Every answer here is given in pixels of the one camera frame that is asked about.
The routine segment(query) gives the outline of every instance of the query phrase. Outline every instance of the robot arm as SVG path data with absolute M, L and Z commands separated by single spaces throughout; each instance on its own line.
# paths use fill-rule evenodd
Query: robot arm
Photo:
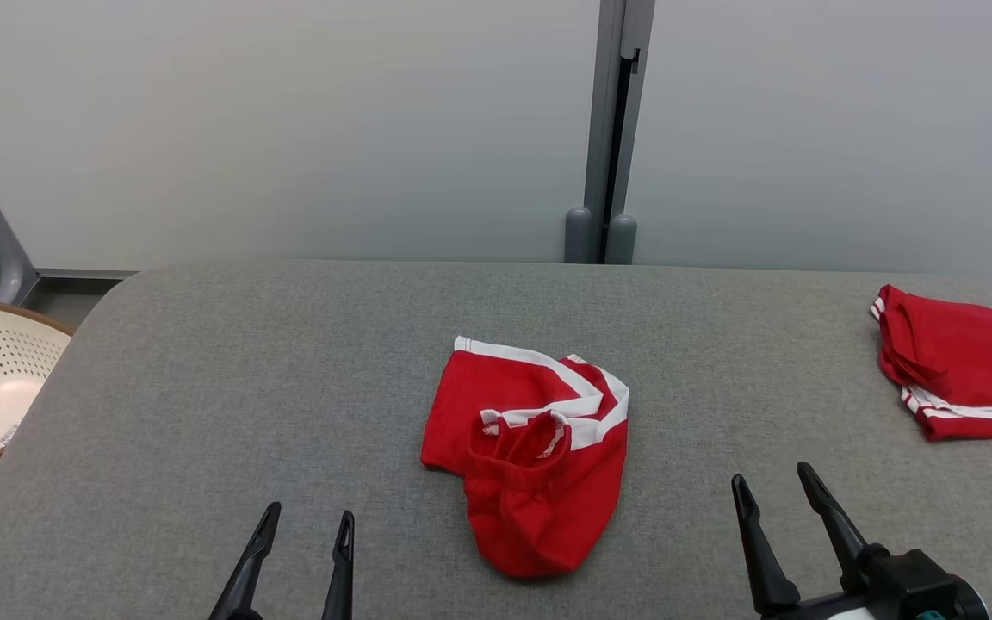
M 251 541 L 247 543 L 244 554 L 239 557 L 236 569 L 232 571 L 232 577 L 228 578 L 228 584 L 220 593 L 220 599 L 217 600 L 213 613 L 210 613 L 209 620 L 263 620 L 251 608 L 251 601 L 255 598 L 263 560 L 270 555 L 275 542 L 281 513 L 282 505 L 279 502 L 267 506 L 263 518 L 259 519 L 259 526 L 251 534 Z M 343 521 L 339 523 L 335 547 L 332 549 L 335 569 L 332 572 L 332 582 L 327 587 L 322 620 L 350 620 L 355 569 L 354 535 L 355 515 L 350 514 L 350 511 L 343 511 Z
M 760 507 L 743 475 L 733 476 L 753 608 L 765 620 L 989 620 L 975 588 L 920 549 L 892 556 L 867 544 L 809 463 L 798 463 L 810 507 L 821 517 L 841 567 L 841 590 L 802 600 L 760 528 Z

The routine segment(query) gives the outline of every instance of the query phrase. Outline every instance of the white trim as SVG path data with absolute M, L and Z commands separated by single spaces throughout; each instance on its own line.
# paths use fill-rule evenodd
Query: white trim
M 886 302 L 883 301 L 882 297 L 876 298 L 875 302 L 871 304 L 870 310 L 871 316 L 878 321 L 879 314 L 886 313 Z
M 593 446 L 595 443 L 601 443 L 606 437 L 607 431 L 626 420 L 629 388 L 607 370 L 599 369 L 603 373 L 607 387 L 611 390 L 611 395 L 614 395 L 617 404 L 603 416 L 602 420 L 595 420 L 587 416 L 593 416 L 599 412 L 599 406 L 603 404 L 603 393 L 575 370 L 550 356 L 544 356 L 536 350 L 488 344 L 472 338 L 461 337 L 461 335 L 454 340 L 454 350 L 465 350 L 467 353 L 475 353 L 479 356 L 499 357 L 501 360 L 544 366 L 544 368 L 554 370 L 569 388 L 573 388 L 574 392 L 580 394 L 579 398 L 557 400 L 538 409 L 509 409 L 506 412 L 484 409 L 480 412 L 480 419 L 483 420 L 483 431 L 486 435 L 499 435 L 499 424 L 495 424 L 497 417 L 504 419 L 508 426 L 524 426 L 535 416 L 544 412 L 552 412 L 555 418 L 560 416 L 560 419 L 566 420 L 567 426 L 572 429 L 570 450 L 580 450 L 587 446 Z M 583 358 L 578 356 L 569 356 L 567 359 L 578 364 L 587 364 Z
M 554 454 L 554 448 L 558 446 L 558 441 L 561 441 L 562 437 L 564 437 L 564 429 L 568 426 L 568 420 L 561 413 L 552 412 L 550 413 L 550 417 L 554 419 L 554 439 L 550 439 L 549 446 L 542 451 L 541 455 L 536 456 L 539 459 L 544 459 Z
M 568 356 L 567 360 L 575 362 L 576 364 L 587 364 L 581 356 Z M 603 378 L 607 381 L 607 389 L 610 389 L 611 396 L 615 397 L 615 405 L 609 412 L 607 412 L 607 415 L 603 416 L 603 419 L 599 420 L 598 426 L 591 428 L 594 435 L 591 443 L 599 443 L 599 441 L 603 441 L 603 438 L 607 435 L 607 431 L 610 431 L 611 428 L 617 427 L 619 424 L 623 423 L 623 421 L 626 421 L 626 412 L 627 409 L 629 409 L 630 400 L 630 388 L 626 387 L 625 383 L 619 381 L 618 378 L 607 372 L 605 369 L 600 369 L 598 366 L 596 366 L 596 369 L 599 369 L 599 372 L 603 373 Z M 576 428 L 574 427 L 573 438 L 575 438 L 575 432 Z
M 988 419 L 992 420 L 992 406 L 968 407 L 953 405 L 944 398 L 934 395 L 920 385 L 902 388 L 902 403 L 910 411 L 922 412 L 930 419 Z

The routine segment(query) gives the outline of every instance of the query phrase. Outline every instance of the gray post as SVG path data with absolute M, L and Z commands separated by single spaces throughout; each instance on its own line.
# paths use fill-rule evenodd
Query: gray post
M 607 227 L 607 264 L 633 264 L 635 239 L 637 220 L 626 214 L 611 217 L 611 226 Z
M 593 263 L 592 212 L 589 209 L 575 207 L 566 213 L 566 263 Z
M 598 263 L 603 228 L 607 221 L 607 185 L 611 179 L 611 138 L 614 136 L 618 74 L 621 65 L 623 15 L 627 0 L 599 1 L 599 28 L 595 39 L 595 78 L 592 84 L 592 113 L 587 133 L 587 168 L 584 174 L 584 208 L 592 220 L 584 239 L 587 260 Z
M 611 198 L 611 222 L 614 222 L 614 217 L 621 215 L 626 209 L 626 185 L 630 180 L 630 159 L 634 157 L 637 117 L 642 110 L 642 83 L 645 82 L 646 63 L 649 60 L 649 35 L 653 31 L 654 8 L 656 8 L 656 0 L 629 0 L 626 20 L 623 21 L 622 55 L 624 59 L 634 60 L 635 63 L 626 94 L 623 136 L 621 144 L 618 145 L 615 192 Z
M 0 264 L 3 266 L 0 269 L 0 302 L 20 306 L 36 286 L 38 276 L 1 211 Z

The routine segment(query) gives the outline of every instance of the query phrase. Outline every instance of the gray fabric surface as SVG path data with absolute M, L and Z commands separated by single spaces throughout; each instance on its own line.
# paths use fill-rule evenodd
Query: gray fabric surface
M 837 590 L 795 462 L 865 536 L 992 608 L 992 441 L 929 444 L 875 364 L 886 282 L 947 277 L 483 263 L 191 264 L 84 322 L 0 464 L 0 619 L 204 617 L 268 502 L 268 620 L 318 617 L 339 513 L 356 617 L 754 617 L 729 495 L 747 475 L 803 596 Z M 630 385 L 617 513 L 579 572 L 479 557 L 462 484 L 420 466 L 453 338 L 579 353 Z

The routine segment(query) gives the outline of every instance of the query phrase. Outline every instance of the gray cylindrical foot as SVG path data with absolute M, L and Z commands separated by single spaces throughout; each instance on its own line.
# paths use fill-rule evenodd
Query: gray cylindrical foot
M 637 220 L 623 213 L 611 219 L 607 228 L 607 264 L 633 264 Z
M 587 264 L 592 261 L 592 212 L 583 207 L 566 213 L 566 263 Z

